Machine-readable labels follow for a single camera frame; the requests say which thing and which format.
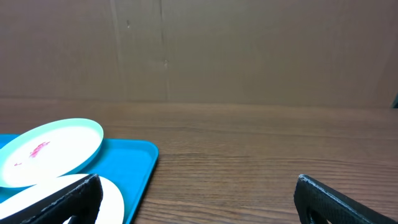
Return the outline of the white plate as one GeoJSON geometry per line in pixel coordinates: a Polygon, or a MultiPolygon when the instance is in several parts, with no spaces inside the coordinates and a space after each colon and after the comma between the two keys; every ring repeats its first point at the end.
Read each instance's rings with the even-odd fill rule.
{"type": "MultiPolygon", "coordinates": [[[[1,202],[1,218],[13,215],[86,176],[86,174],[64,175],[33,185],[1,202]]],[[[95,223],[122,223],[124,218],[124,200],[120,190],[114,183],[104,177],[101,177],[100,181],[103,189],[103,199],[95,223]]]]}

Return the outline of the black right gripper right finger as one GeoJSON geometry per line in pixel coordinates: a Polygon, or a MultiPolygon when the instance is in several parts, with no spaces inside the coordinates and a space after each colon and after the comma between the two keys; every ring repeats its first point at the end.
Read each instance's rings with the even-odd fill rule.
{"type": "Polygon", "coordinates": [[[305,174],[297,179],[294,204],[301,223],[397,224],[305,174]]]}

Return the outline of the light blue plate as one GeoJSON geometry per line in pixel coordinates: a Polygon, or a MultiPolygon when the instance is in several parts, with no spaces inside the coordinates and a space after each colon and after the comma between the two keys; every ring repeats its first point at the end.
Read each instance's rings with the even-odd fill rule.
{"type": "Polygon", "coordinates": [[[53,121],[27,131],[1,148],[1,187],[19,189],[75,174],[97,155],[102,126],[91,119],[53,121]]]}

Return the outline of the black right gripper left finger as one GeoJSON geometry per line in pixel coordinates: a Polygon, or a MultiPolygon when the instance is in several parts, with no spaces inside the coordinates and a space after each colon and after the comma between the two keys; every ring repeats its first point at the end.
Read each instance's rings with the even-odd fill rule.
{"type": "Polygon", "coordinates": [[[103,189],[98,174],[89,174],[48,197],[1,219],[1,224],[94,224],[103,189]]]}

